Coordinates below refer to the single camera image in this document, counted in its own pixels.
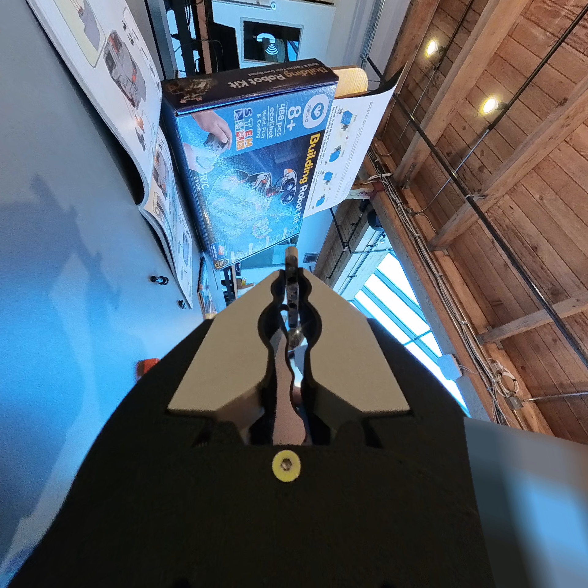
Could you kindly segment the white printed paper sheet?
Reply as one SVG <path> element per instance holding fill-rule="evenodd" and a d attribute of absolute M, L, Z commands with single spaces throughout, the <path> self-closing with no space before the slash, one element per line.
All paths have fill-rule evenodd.
<path fill-rule="evenodd" d="M 325 130 L 311 137 L 299 178 L 303 217 L 347 198 L 405 69 L 403 65 L 374 91 L 334 99 Z"/>

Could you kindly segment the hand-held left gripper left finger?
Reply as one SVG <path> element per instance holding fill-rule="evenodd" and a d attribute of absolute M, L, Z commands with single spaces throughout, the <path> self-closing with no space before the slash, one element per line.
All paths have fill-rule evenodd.
<path fill-rule="evenodd" d="M 286 329 L 285 272 L 277 270 L 219 312 L 168 404 L 175 416 L 233 423 L 253 444 L 273 444 L 276 357 Z"/>

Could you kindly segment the small colourful booklet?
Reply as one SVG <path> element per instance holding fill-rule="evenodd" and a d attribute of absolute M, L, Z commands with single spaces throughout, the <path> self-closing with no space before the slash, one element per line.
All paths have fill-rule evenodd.
<path fill-rule="evenodd" d="M 196 292 L 203 319 L 213 319 L 217 314 L 217 309 L 210 290 L 208 266 L 204 256 L 201 256 L 200 259 Z"/>

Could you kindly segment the light wooden board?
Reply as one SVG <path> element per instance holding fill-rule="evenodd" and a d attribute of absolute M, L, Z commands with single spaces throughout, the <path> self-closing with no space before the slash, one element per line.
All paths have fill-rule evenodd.
<path fill-rule="evenodd" d="M 368 76 L 361 67 L 335 66 L 332 70 L 337 76 L 335 99 L 354 98 L 368 92 Z"/>

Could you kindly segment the open instruction booklet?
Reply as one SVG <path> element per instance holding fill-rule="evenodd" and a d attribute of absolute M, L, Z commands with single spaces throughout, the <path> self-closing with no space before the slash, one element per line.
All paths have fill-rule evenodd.
<path fill-rule="evenodd" d="M 157 234 L 183 303 L 193 306 L 193 234 L 161 129 L 162 87 L 125 1 L 28 1 L 141 177 L 138 209 Z"/>

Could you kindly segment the grey desk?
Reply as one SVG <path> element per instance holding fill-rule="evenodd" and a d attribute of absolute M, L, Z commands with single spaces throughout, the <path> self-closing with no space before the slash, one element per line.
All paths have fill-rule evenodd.
<path fill-rule="evenodd" d="M 26 1 L 1 1 L 1 587 L 133 388 L 202 322 L 126 151 Z"/>

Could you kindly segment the blue robot kit box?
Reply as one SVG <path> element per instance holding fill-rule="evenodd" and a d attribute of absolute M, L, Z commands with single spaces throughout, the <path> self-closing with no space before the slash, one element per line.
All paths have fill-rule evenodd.
<path fill-rule="evenodd" d="M 338 76 L 314 59 L 162 82 L 162 118 L 215 270 L 296 238 Z"/>

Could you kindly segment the black ceiling pipe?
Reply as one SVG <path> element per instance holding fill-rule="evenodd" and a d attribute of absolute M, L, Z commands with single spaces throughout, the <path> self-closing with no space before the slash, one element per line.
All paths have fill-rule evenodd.
<path fill-rule="evenodd" d="M 587 354 L 587 51 L 507 35 L 451 115 L 425 117 L 457 61 L 397 51 L 398 86 L 383 144 L 397 183 L 422 205 L 434 251 L 457 256 L 485 313 L 484 333 L 512 357 L 545 370 L 587 374 L 584 360 L 533 287 Z M 504 103 L 484 117 L 489 96 Z"/>

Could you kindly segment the dark screen with white symbol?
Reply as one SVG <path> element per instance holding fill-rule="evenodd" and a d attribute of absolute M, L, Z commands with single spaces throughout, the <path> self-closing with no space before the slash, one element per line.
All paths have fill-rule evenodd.
<path fill-rule="evenodd" d="M 299 58 L 302 27 L 242 21 L 242 57 L 246 62 L 287 63 Z"/>

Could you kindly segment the white wall box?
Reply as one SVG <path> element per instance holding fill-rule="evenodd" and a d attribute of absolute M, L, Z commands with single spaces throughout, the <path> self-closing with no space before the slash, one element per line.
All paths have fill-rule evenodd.
<path fill-rule="evenodd" d="M 452 354 L 444 354 L 437 358 L 437 366 L 446 380 L 455 381 L 463 376 L 457 358 Z"/>

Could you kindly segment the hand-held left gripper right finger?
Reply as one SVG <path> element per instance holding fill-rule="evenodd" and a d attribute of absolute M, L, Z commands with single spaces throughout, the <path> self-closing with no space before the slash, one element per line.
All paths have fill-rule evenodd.
<path fill-rule="evenodd" d="M 406 416 L 410 406 L 363 313 L 305 269 L 298 312 L 306 341 L 302 405 L 311 443 L 330 443 L 348 422 Z"/>

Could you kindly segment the grey toy beam with holes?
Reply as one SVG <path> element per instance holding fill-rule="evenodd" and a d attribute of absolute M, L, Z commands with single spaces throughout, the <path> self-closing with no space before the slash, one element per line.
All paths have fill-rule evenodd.
<path fill-rule="evenodd" d="M 302 375 L 295 363 L 295 349 L 303 342 L 299 320 L 298 250 L 285 250 L 285 310 L 281 312 L 284 325 L 270 342 L 275 353 L 277 378 L 276 412 L 272 433 L 275 446 L 303 445 L 306 428 L 299 407 L 302 403 Z"/>

